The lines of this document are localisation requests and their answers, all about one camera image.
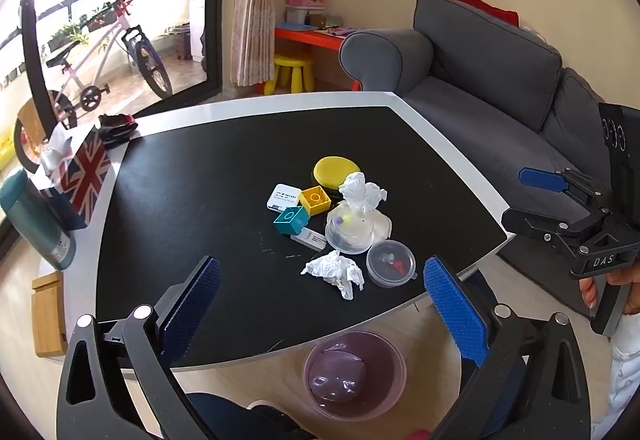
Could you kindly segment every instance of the blue gripper pad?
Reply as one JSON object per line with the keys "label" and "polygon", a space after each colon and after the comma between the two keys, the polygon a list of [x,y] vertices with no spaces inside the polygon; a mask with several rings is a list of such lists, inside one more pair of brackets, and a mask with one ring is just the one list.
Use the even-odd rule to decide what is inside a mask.
{"label": "blue gripper pad", "polygon": [[168,365],[187,352],[200,323],[220,288],[220,264],[208,258],[160,330],[160,357]]}
{"label": "blue gripper pad", "polygon": [[518,179],[522,185],[537,187],[555,193],[561,193],[569,188],[569,182],[560,175],[549,173],[548,171],[540,171],[540,169],[531,169],[529,167],[520,171]]}
{"label": "blue gripper pad", "polygon": [[460,354],[479,368],[489,353],[487,325],[438,258],[424,264],[424,287],[456,341]]}

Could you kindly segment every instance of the bicycle seat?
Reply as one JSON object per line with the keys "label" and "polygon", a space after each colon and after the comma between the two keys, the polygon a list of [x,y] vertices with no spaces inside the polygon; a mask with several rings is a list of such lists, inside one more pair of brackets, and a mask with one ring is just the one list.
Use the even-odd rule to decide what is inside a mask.
{"label": "bicycle seat", "polygon": [[47,68],[53,68],[54,66],[63,65],[66,62],[66,57],[69,55],[69,52],[72,51],[73,48],[80,44],[79,41],[73,41],[70,45],[66,46],[62,52],[58,55],[53,56],[46,62]]}

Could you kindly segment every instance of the red pillow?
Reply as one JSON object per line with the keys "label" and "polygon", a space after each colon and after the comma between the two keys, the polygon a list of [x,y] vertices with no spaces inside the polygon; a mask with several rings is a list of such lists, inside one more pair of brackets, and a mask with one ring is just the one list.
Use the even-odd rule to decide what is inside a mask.
{"label": "red pillow", "polygon": [[491,6],[486,4],[482,0],[456,0],[461,1],[462,3],[466,3],[468,5],[474,6],[487,14],[491,14],[498,19],[503,20],[506,23],[510,23],[515,26],[520,26],[520,20],[518,19],[518,13],[513,10],[502,10],[501,8],[497,8],[495,6]]}

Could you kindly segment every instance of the white sleeve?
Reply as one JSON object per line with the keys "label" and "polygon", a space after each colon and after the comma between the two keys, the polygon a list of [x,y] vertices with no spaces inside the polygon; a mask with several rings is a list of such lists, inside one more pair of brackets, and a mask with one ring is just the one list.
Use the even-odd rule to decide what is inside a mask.
{"label": "white sleeve", "polygon": [[611,349],[609,410],[591,425],[591,440],[606,435],[640,386],[640,314],[622,316]]}

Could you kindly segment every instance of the finger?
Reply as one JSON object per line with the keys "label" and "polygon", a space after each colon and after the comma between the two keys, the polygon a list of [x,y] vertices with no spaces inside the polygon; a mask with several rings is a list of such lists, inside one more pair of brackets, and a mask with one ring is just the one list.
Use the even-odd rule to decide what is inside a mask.
{"label": "finger", "polygon": [[627,315],[640,313],[640,284],[639,283],[635,283],[631,287],[631,292],[629,292],[629,297],[626,300],[626,305],[623,313]]}
{"label": "finger", "polygon": [[593,277],[581,279],[578,281],[578,284],[580,285],[580,291],[584,293],[593,285]]}
{"label": "finger", "polygon": [[614,270],[607,274],[607,282],[612,285],[626,285],[640,282],[640,262],[623,270]]}
{"label": "finger", "polygon": [[596,304],[597,295],[596,286],[592,284],[586,292],[582,293],[582,300],[589,308],[593,308]]}

